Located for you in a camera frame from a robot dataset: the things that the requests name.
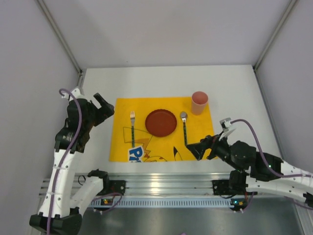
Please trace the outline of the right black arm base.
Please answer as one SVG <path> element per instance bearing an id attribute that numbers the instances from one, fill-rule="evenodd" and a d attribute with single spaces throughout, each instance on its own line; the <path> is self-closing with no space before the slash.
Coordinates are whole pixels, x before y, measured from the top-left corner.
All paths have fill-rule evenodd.
<path id="1" fill-rule="evenodd" d="M 244 180 L 213 180 L 213 194 L 217 196 L 232 196 L 232 195 L 252 195 L 252 192 L 247 191 L 248 184 Z"/>

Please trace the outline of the red round plate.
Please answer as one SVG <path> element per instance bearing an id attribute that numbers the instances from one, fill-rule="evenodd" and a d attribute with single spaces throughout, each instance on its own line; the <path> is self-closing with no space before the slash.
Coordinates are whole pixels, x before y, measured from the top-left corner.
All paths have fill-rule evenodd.
<path id="1" fill-rule="evenodd" d="M 145 127 L 155 137 L 166 137 L 175 131 L 177 119 L 169 110 L 157 109 L 147 115 Z"/>

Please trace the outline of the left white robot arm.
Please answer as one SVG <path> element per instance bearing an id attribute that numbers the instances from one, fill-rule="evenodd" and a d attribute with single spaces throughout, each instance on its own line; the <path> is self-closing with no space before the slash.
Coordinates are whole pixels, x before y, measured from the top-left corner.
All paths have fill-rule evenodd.
<path id="1" fill-rule="evenodd" d="M 45 199 L 39 211 L 31 216 L 29 224 L 47 235 L 76 235 L 88 205 L 96 196 L 110 191 L 108 173 L 95 169 L 88 173 L 81 188 L 71 194 L 90 132 L 113 116 L 114 106 L 100 94 L 95 94 L 94 98 L 101 106 L 97 108 L 85 98 L 79 87 L 72 91 L 60 89 L 59 93 L 68 100 L 67 118 L 55 137 L 53 170 Z"/>

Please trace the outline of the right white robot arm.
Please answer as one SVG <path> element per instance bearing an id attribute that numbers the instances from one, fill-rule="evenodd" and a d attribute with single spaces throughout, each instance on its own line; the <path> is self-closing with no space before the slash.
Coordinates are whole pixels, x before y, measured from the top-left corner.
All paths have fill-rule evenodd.
<path id="1" fill-rule="evenodd" d="M 224 189 L 215 190 L 215 195 L 269 193 L 297 200 L 307 209 L 313 207 L 313 175 L 279 157 L 243 141 L 230 145 L 219 135 L 208 135 L 186 148 L 198 161 L 210 150 L 208 160 L 218 157 L 233 168 Z"/>

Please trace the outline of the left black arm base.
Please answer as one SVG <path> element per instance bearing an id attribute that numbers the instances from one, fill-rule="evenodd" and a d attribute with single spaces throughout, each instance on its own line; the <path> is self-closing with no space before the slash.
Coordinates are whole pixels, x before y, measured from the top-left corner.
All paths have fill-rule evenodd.
<path id="1" fill-rule="evenodd" d="M 97 196 L 103 196 L 109 193 L 118 192 L 124 195 L 126 190 L 126 181 L 124 180 L 109 180 L 109 183 L 97 193 Z"/>

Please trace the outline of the fork with green handle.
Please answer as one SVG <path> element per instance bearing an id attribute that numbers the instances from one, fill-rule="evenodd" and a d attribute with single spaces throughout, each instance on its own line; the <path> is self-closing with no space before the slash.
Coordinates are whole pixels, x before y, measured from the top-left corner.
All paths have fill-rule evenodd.
<path id="1" fill-rule="evenodd" d="M 134 123 L 135 123 L 135 112 L 130 112 L 130 120 L 131 120 L 131 132 L 132 132 L 132 148 L 135 147 L 135 140 L 134 140 Z"/>

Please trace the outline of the pink plastic cup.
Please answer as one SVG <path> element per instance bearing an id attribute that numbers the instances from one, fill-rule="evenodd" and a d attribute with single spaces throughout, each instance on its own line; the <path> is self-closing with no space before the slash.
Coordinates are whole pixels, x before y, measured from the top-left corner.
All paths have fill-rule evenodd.
<path id="1" fill-rule="evenodd" d="M 197 91 L 191 96 L 191 111 L 194 115 L 200 115 L 208 103 L 208 95 Z"/>

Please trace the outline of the yellow cartoon placemat cloth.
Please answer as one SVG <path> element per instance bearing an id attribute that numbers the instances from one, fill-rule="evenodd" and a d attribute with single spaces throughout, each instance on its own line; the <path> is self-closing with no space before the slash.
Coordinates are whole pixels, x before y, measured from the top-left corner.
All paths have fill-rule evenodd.
<path id="1" fill-rule="evenodd" d="M 147 115 L 157 109 L 172 112 L 177 119 L 175 131 L 166 137 L 155 137 L 145 127 Z M 135 112 L 134 140 L 130 112 Z M 194 161 L 195 157 L 184 145 L 183 123 L 180 113 L 188 114 L 186 120 L 187 143 L 197 143 L 207 135 L 214 135 L 209 106 L 200 115 L 191 112 L 190 97 L 119 98 L 113 119 L 111 162 L 173 162 Z"/>

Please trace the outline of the spoon with green handle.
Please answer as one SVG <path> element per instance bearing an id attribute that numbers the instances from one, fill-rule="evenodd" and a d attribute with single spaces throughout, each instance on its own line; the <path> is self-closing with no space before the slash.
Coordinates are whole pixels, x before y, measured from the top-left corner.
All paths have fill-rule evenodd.
<path id="1" fill-rule="evenodd" d="M 183 134 L 184 134 L 184 145 L 187 145 L 187 131 L 186 131 L 186 120 L 187 120 L 188 114 L 185 111 L 182 111 L 180 113 L 180 118 L 183 123 Z"/>

